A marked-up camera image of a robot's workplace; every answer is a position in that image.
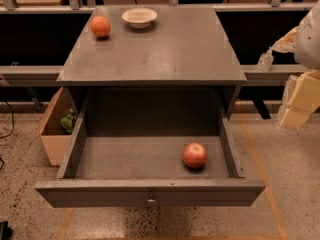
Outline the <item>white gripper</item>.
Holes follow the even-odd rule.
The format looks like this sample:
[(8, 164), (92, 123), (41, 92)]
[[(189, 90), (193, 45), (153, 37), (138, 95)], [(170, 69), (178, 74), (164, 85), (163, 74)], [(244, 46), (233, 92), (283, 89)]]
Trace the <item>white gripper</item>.
[[(278, 39), (272, 50), (293, 53), (295, 61), (310, 69), (320, 68), (320, 1), (299, 23)], [(286, 82), (282, 105), (278, 111), (280, 126), (302, 127), (320, 107), (320, 71), (311, 70), (299, 77), (291, 75)]]

